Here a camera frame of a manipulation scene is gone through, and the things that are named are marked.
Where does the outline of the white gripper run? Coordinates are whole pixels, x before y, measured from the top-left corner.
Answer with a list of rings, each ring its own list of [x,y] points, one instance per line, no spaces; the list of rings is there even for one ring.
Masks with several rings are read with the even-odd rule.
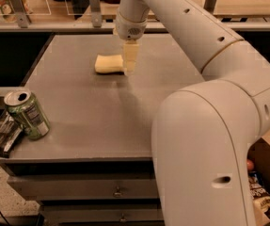
[[[126,75],[135,70],[140,39],[147,25],[147,17],[137,16],[133,11],[122,11],[118,9],[116,16],[116,31],[122,40],[127,40],[123,44],[123,67]]]

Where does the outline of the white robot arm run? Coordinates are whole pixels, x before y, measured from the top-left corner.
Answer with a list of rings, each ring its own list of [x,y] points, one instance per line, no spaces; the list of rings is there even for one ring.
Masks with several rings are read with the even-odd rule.
[[[150,12],[203,76],[169,95],[151,129],[166,226],[256,226],[246,158],[270,129],[270,63],[192,0],[120,0],[116,28],[142,37]]]

